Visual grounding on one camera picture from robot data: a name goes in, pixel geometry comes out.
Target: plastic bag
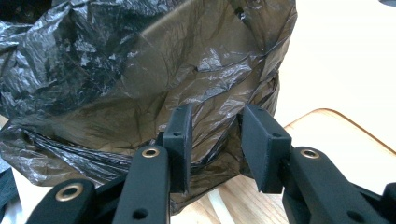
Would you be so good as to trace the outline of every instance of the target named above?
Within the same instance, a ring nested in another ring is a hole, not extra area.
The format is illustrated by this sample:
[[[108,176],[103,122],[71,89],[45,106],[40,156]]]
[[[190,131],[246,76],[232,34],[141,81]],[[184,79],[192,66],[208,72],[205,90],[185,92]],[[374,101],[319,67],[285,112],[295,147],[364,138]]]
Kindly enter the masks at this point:
[[[176,213],[249,174],[238,114],[275,113],[296,18],[293,0],[59,0],[33,24],[0,21],[1,155],[40,186],[99,186],[194,104],[191,192],[172,194]]]

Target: metal screw hole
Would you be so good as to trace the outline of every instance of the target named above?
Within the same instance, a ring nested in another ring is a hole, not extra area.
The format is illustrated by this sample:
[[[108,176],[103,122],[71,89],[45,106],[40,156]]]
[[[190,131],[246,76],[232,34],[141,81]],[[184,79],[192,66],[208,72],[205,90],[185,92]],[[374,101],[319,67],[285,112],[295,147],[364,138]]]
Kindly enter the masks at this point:
[[[81,194],[82,190],[83,190],[82,184],[80,183],[70,184],[59,190],[56,193],[55,198],[58,202],[67,202],[77,198],[77,196]]]
[[[319,154],[311,149],[303,149],[301,150],[301,154],[309,159],[317,159],[319,158]]]
[[[346,213],[350,217],[350,219],[352,219],[358,223],[365,223],[364,217],[361,214],[354,212],[354,211],[347,211]]]
[[[132,214],[132,217],[136,220],[141,220],[141,219],[145,219],[148,215],[149,215],[148,210],[146,210],[144,208],[140,208],[140,209],[137,209],[136,211],[134,211],[134,213]]]
[[[155,147],[148,148],[142,152],[142,155],[146,158],[153,158],[158,156],[159,154],[160,151]]]

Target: white wall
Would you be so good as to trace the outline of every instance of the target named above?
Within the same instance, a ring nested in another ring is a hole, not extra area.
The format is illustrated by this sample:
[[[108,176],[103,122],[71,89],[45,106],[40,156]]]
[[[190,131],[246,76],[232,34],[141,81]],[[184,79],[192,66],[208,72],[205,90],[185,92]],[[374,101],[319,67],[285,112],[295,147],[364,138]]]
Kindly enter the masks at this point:
[[[328,107],[396,148],[396,7],[297,0],[297,11],[276,119],[287,125]]]

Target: black mechanical arm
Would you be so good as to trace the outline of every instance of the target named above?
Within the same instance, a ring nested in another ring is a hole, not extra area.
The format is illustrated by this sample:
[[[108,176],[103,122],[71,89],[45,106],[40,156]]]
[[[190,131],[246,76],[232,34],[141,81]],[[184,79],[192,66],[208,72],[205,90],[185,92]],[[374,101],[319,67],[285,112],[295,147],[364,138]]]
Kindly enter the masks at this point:
[[[98,189],[84,179],[65,181],[27,223],[169,223],[169,194],[189,189],[191,148],[191,106],[183,105],[155,145],[136,151],[128,175]],[[290,223],[396,223],[396,183],[382,196],[351,184],[324,153],[292,147],[258,106],[245,107],[242,149],[259,191],[283,191]]]

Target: crumpled plastic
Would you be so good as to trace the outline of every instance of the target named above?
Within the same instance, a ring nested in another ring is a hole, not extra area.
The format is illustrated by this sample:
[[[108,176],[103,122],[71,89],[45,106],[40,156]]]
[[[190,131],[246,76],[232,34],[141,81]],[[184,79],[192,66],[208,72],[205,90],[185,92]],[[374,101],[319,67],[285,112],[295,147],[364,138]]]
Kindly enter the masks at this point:
[[[57,0],[33,23],[0,21],[2,158],[39,186],[100,186],[193,104],[191,191],[171,195],[177,213],[249,175],[239,114],[275,113],[296,19],[294,0]]]

